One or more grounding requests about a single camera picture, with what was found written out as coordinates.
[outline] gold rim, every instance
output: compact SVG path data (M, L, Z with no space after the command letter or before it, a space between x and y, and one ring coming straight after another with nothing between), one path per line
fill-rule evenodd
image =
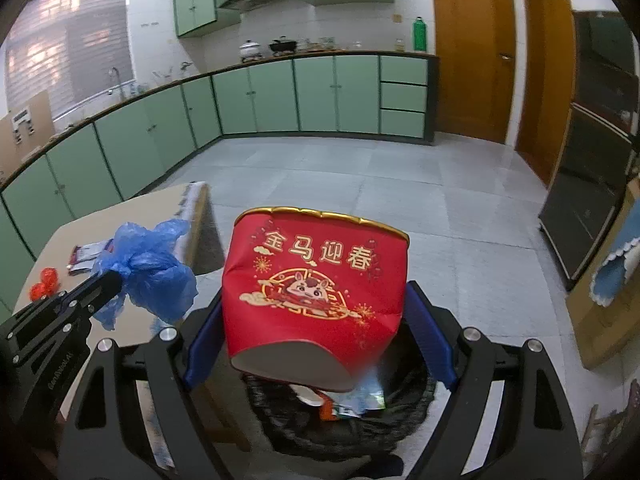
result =
M400 229L396 229L395 227L391 227L390 225L383 224L382 222L376 222L375 220L367 220L366 218L359 218L357 216L344 215L341 213L331 213L328 211L317 211L315 209L300 209L299 207L255 207L253 209L249 209L244 213L241 213L234 225L238 224L242 218L252 213L299 213L303 215L315 216L316 218L331 218L334 220L346 220L347 222L351 222L352 224L364 225L369 227L377 227L378 229L382 229L383 231L390 232L395 234L401 238L403 238L407 243L409 242L409 235Z

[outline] blue gripper pad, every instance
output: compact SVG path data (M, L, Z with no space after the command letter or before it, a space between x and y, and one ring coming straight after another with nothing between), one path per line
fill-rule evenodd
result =
M219 300L210 308L207 319L189 347L187 367L182 377L188 390L193 390L209 377L224 342L222 301Z
M442 382L447 390L453 390L458 382L458 376L453 367L453 349L429 312L429 307L433 307L427 303L429 300L422 294L417 283L406 284L404 318L418 343L429 373Z

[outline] tiled floor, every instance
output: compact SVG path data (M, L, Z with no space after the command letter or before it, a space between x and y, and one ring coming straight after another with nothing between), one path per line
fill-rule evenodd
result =
M417 280L434 304L451 310L462 326L477 326L496 341L521 345L535 336L544 343L579 432L593 403L600 404L602 413L622 407L621 360L614 358L593 372L580 365L564 289L538 231L545 187L511 148L448 134L438 134L432 147L317 137L225 139L162 186L193 180L209 183L227 248L236 216L261 205L349 213L407 231L409 279ZM199 277L198 287L196 307L206 306L220 287L220 272ZM222 368L219 373L233 376ZM229 402L246 412L239 415L241 422L259 433L239 397ZM447 397L439 385L427 421L400 443L406 472ZM499 399L500 384L495 384L467 468L484 460ZM249 461L227 450L232 468L246 478L255 478L252 471L265 463L283 468L283 457L271 457L266 441L255 439L259 452ZM324 478L341 475L340 468L304 459L287 458L286 467Z

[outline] faucet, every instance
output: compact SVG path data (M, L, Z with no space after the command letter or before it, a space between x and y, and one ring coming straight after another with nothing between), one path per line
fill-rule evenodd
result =
M120 79L120 70L118 70L116 67L111 67L111 69L109 70L109 79L113 77L114 73L116 75L116 79L118 80L118 89L120 90L120 102L123 103L124 101L127 100L127 98L125 97L124 90L122 89L122 80Z

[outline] white pot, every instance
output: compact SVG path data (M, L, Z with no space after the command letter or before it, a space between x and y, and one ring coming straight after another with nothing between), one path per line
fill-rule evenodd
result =
M255 43L255 41L247 41L244 45L240 46L240 57L247 58L258 56L260 54L260 43Z

